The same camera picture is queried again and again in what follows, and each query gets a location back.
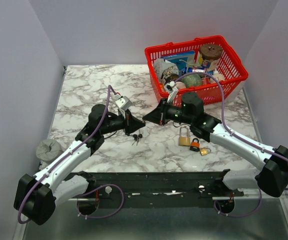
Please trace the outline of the large brass padlock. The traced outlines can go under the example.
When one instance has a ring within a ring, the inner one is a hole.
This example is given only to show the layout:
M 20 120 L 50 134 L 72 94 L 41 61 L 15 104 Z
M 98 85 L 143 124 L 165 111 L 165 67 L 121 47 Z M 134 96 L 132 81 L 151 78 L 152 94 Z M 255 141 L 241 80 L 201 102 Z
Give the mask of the large brass padlock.
M 179 128 L 178 145 L 181 147 L 189 147 L 191 145 L 190 131 L 187 126 Z

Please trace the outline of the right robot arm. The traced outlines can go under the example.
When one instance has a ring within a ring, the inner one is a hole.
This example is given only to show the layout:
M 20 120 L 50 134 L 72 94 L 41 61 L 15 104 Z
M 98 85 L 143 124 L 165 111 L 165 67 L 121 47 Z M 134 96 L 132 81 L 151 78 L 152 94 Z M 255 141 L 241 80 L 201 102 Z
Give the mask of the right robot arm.
M 274 148 L 252 140 L 227 127 L 220 119 L 204 112 L 204 103 L 196 93 L 187 92 L 181 106 L 163 98 L 143 120 L 165 125 L 168 121 L 189 125 L 197 138 L 222 146 L 253 165 L 253 169 L 224 170 L 214 183 L 214 191 L 225 196 L 231 190 L 260 189 L 271 197 L 280 197 L 288 185 L 288 149 Z

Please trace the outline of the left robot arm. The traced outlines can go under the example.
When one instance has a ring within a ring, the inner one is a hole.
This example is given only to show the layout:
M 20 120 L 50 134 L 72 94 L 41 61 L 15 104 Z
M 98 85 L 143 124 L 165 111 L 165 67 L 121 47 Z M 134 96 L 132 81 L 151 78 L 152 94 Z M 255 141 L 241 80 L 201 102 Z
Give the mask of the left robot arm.
M 106 105 L 94 105 L 88 122 L 64 153 L 33 176 L 25 174 L 20 178 L 13 205 L 18 211 L 18 222 L 26 224 L 21 218 L 26 216 L 28 220 L 42 225 L 62 203 L 76 196 L 91 197 L 95 185 L 86 176 L 79 173 L 66 179 L 68 175 L 101 147 L 105 134 L 124 131 L 129 136 L 145 125 L 129 110 L 125 114 L 114 114 L 108 112 Z

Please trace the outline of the black headed key bunch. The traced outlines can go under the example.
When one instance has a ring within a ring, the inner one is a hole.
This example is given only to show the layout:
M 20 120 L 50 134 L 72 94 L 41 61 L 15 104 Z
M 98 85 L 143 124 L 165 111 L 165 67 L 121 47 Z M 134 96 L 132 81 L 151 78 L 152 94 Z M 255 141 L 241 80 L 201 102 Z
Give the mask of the black headed key bunch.
M 133 134 L 132 137 L 133 137 L 132 146 L 133 145 L 137 146 L 139 144 L 140 140 L 143 138 L 143 134 L 142 134 L 141 130 L 139 130 L 138 133 Z

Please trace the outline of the black label cup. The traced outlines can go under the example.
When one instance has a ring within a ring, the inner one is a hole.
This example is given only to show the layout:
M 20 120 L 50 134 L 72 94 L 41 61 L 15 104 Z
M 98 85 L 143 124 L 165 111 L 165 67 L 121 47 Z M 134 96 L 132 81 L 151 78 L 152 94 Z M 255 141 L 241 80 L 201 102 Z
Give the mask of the black label cup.
M 175 80 L 177 80 L 179 78 L 179 75 L 175 74 L 175 73 L 171 73 L 171 74 L 168 74 L 168 75 L 165 75 L 163 77 L 163 85 L 166 86 L 167 84 L 169 84 L 170 82 L 174 82 Z M 185 89 L 186 88 L 186 85 L 181 82 L 181 81 L 177 81 L 175 83 L 175 87 L 178 89 L 178 90 L 182 90 L 182 89 Z

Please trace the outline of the white snack bag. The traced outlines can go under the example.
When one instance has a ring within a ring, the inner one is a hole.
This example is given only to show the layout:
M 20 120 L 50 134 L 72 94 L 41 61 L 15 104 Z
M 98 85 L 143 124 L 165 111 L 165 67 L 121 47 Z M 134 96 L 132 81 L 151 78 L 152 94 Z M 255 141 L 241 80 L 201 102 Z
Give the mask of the white snack bag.
M 156 59 L 153 63 L 153 69 L 158 80 L 162 80 L 171 74 L 176 74 L 176 75 L 179 74 L 179 69 L 177 65 L 164 58 Z

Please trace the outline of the orange black padlock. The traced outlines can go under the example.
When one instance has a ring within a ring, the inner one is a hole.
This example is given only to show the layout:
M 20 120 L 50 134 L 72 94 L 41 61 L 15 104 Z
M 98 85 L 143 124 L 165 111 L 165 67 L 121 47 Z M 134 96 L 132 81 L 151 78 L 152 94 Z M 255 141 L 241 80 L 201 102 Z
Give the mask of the orange black padlock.
M 198 138 L 194 138 L 191 141 L 189 150 L 193 151 L 193 152 L 199 152 L 200 151 L 200 140 Z

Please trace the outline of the blue soda can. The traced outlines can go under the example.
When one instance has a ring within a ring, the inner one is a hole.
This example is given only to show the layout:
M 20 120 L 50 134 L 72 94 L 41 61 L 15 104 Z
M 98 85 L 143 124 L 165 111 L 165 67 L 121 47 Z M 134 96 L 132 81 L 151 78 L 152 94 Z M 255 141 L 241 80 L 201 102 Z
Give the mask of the blue soda can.
M 213 70 L 208 71 L 206 68 L 197 68 L 197 67 L 190 68 L 189 72 L 198 73 L 199 75 L 202 75 L 202 76 L 204 76 L 205 74 L 209 74 L 209 75 L 214 74 Z

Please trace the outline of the red soda can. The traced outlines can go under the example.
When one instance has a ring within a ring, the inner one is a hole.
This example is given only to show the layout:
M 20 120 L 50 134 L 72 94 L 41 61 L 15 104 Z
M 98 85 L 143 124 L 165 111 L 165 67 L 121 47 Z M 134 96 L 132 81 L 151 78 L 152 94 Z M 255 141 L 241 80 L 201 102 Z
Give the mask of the red soda can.
M 211 83 L 211 80 L 209 77 L 202 77 L 201 82 L 203 86 L 209 85 Z

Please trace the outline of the blue book box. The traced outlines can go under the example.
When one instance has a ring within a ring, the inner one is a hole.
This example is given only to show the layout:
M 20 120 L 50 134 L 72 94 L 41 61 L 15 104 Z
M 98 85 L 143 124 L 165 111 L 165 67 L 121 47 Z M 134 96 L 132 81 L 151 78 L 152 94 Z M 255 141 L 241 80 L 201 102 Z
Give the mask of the blue book box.
M 184 68 L 188 67 L 188 65 L 195 63 L 195 55 L 195 51 L 190 50 L 182 53 L 164 55 L 161 58 L 175 64 L 178 71 L 181 73 Z

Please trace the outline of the small brass padlock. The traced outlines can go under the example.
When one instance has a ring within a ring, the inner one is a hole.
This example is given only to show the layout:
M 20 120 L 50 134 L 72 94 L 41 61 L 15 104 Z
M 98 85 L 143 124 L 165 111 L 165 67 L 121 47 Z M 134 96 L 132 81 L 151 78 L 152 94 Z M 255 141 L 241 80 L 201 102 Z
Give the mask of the small brass padlock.
M 209 153 L 212 152 L 212 150 L 209 148 L 209 147 L 203 147 L 203 148 L 200 148 L 199 149 L 199 152 L 202 156 L 206 156 L 208 155 Z

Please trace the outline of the white round bottle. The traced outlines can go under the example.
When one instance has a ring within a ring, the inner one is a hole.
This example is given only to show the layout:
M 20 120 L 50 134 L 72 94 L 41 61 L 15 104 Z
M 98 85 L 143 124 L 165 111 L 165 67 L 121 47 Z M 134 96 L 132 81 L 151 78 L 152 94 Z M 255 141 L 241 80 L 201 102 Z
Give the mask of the white round bottle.
M 216 79 L 218 82 L 226 80 L 225 76 L 223 74 L 219 73 L 219 71 L 217 69 L 215 69 L 212 72 L 212 77 L 209 78 L 209 81 L 211 84 L 215 83 L 214 79 Z

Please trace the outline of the brown lid canister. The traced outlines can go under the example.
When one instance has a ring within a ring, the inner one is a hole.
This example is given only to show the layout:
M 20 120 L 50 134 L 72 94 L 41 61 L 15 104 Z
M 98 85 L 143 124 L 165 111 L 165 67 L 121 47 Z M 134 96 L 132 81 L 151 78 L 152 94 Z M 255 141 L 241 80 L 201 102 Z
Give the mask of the brown lid canister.
M 207 71 L 213 71 L 219 64 L 223 48 L 220 45 L 208 43 L 203 44 L 198 52 L 199 65 Z

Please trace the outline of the grey tape roll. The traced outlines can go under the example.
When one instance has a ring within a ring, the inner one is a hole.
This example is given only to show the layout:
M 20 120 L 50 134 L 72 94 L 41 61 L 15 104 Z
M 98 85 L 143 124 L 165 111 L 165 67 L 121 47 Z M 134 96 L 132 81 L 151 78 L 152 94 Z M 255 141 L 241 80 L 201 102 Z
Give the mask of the grey tape roll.
M 36 157 L 46 164 L 51 164 L 64 152 L 61 144 L 54 139 L 42 140 L 36 148 Z

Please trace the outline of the aluminium frame rail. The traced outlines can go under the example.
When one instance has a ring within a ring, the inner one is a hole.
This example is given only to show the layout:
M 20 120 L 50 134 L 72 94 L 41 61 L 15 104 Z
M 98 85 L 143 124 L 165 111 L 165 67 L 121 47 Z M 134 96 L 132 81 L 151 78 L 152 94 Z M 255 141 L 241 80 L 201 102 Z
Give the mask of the aluminium frame rail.
M 255 200 L 255 199 L 259 199 L 260 198 L 260 192 L 258 189 L 244 189 L 243 191 L 243 196 L 237 196 L 237 192 L 234 194 L 233 199 L 237 200 L 237 199 L 251 199 L 251 200 Z M 263 199 L 287 199 L 288 198 L 288 193 L 282 193 L 281 196 L 279 197 L 273 197 L 268 195 L 267 193 L 265 193 L 263 190 L 261 191 L 262 194 L 262 198 Z M 213 196 L 212 199 L 213 200 L 228 200 L 230 197 L 229 196 Z

